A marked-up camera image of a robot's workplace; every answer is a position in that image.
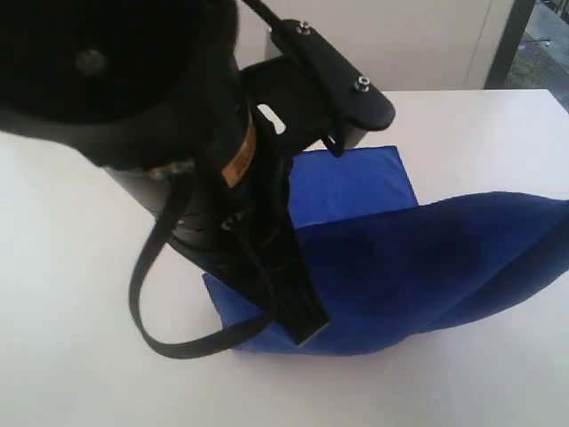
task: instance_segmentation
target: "blue cloth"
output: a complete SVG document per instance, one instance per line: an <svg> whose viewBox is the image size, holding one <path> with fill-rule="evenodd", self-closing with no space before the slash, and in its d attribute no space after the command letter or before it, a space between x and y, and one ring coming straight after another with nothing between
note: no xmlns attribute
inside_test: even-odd
<svg viewBox="0 0 569 427"><path fill-rule="evenodd" d="M273 325L243 350L373 352L505 310L569 270L567 202L488 193L417 206L395 148L340 160L303 155L292 192L298 238L332 322L300 348ZM214 277L204 282L225 326L258 312Z"/></svg>

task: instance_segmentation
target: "folded blue towel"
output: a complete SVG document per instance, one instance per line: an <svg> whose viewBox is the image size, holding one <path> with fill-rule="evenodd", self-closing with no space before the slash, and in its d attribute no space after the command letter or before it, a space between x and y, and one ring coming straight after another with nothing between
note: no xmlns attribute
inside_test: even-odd
<svg viewBox="0 0 569 427"><path fill-rule="evenodd" d="M331 324L302 347L273 325L240 349L352 355L518 304L569 270L569 204L514 193L417 206L393 147L300 156L291 212ZM258 312L211 275L224 326Z"/></svg>

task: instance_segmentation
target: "orange label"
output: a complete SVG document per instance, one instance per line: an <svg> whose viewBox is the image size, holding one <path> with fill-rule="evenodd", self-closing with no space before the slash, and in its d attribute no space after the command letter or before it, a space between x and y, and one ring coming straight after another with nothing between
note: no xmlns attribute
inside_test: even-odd
<svg viewBox="0 0 569 427"><path fill-rule="evenodd" d="M241 181L247 169L249 169L256 149L257 132L252 119L249 118L249 128L247 129L241 148L239 148L239 151L221 172L231 189Z"/></svg>

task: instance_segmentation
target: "white tabletop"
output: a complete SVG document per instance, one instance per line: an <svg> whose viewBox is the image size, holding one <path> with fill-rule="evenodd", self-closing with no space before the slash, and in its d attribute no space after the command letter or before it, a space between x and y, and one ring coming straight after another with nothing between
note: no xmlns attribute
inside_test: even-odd
<svg viewBox="0 0 569 427"><path fill-rule="evenodd" d="M390 93L422 203L505 189L569 198L569 116L544 91ZM569 277L476 324L352 358L154 354L127 308L152 219L70 149L0 135L0 424L569 425ZM165 250L143 292L164 340L219 327L200 271Z"/></svg>

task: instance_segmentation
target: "white wall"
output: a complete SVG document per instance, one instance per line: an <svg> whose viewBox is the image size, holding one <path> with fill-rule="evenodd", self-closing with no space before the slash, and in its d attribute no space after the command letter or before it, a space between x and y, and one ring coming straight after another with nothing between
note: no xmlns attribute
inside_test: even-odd
<svg viewBox="0 0 569 427"><path fill-rule="evenodd" d="M266 0L307 20L383 90L482 88L513 0ZM241 7L237 59L263 58L264 24Z"/></svg>

